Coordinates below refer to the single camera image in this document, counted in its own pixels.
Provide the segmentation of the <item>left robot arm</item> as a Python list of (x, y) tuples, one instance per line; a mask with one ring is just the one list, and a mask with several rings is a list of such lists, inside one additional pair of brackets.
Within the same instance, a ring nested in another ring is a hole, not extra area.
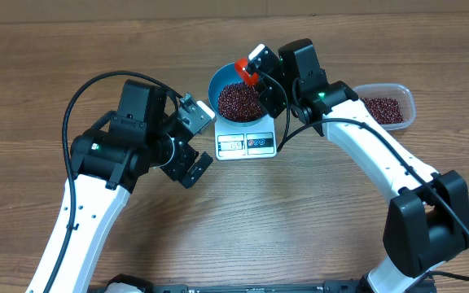
[(85, 292), (107, 236), (138, 179), (161, 169), (192, 187), (213, 159), (189, 141), (215, 120), (190, 94), (134, 80), (119, 106), (72, 143), (64, 143), (68, 179), (59, 215), (29, 292)]

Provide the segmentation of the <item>red measuring scoop blue handle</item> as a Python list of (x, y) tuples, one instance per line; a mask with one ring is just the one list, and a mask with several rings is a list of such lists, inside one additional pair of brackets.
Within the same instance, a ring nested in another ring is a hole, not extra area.
[(259, 76), (257, 73), (250, 73), (248, 71), (248, 59), (241, 58), (234, 63), (234, 69), (238, 73), (239, 77), (244, 83), (249, 86), (254, 86), (259, 81)]

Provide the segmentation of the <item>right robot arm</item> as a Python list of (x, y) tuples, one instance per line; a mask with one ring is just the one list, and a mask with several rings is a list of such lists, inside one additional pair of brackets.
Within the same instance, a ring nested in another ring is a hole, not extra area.
[(408, 292), (469, 248), (469, 194), (455, 171), (439, 173), (409, 153), (367, 111), (351, 87), (330, 83), (310, 39), (273, 52), (258, 45), (240, 76), (261, 92), (272, 116), (297, 117), (345, 151), (388, 205), (385, 260), (364, 278), (365, 292)]

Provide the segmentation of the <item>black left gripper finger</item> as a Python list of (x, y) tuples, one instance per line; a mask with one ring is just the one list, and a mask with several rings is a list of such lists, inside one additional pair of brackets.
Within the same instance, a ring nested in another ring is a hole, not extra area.
[(200, 133), (202, 124), (185, 116), (179, 116), (175, 133), (178, 137), (194, 137)]
[(212, 162), (213, 158), (207, 152), (204, 152), (189, 169), (183, 173), (179, 182), (184, 188), (191, 188), (202, 177)]

